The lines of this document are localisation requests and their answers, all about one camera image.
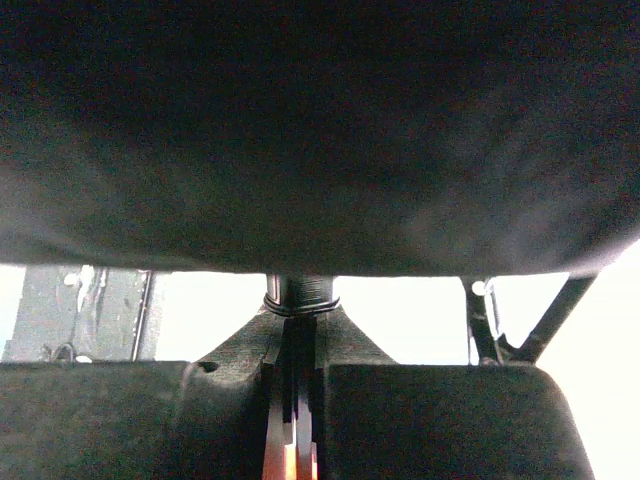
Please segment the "orange light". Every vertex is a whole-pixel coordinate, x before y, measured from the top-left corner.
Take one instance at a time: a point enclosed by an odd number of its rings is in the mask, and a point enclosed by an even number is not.
[[[296,444],[284,446],[284,465],[286,480],[296,480]]]
[[[284,446],[285,479],[296,480],[296,444]],[[318,480],[318,461],[315,452],[313,454],[313,464],[311,465],[311,478]]]

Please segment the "metal rod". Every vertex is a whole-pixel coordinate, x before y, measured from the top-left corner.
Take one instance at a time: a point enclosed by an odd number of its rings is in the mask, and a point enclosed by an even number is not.
[[[265,307],[281,317],[317,315],[338,307],[333,277],[267,275]]]
[[[151,287],[153,286],[153,271],[149,270],[144,282],[144,290],[142,291],[142,300],[136,317],[135,332],[133,337],[133,346],[131,347],[131,361],[135,362],[140,353],[140,342],[142,340],[143,329],[147,317],[147,307],[151,299]]]
[[[463,280],[464,292],[467,300],[467,326],[478,350],[480,363],[484,361],[500,361],[495,340],[489,327],[487,306],[483,295],[476,295],[473,291],[473,281]]]
[[[493,316],[493,324],[496,328],[496,336],[500,338],[502,335],[502,325],[500,324],[500,312],[498,311],[498,298],[496,297],[496,289],[493,278],[487,279],[485,283],[486,295],[489,296],[491,302],[491,310]]]
[[[570,278],[511,360],[535,363],[596,277]]]

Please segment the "screw hole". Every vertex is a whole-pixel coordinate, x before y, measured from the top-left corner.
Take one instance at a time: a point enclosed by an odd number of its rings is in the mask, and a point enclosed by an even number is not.
[[[213,373],[220,367],[216,362],[198,362],[198,366],[206,373]]]

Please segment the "dark fabric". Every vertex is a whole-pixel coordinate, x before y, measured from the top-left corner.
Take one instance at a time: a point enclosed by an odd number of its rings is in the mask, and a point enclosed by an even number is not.
[[[534,367],[334,365],[328,479],[593,479],[569,407]]]
[[[592,272],[640,236],[630,2],[15,5],[0,261]]]
[[[2,365],[0,477],[162,477],[186,366]]]

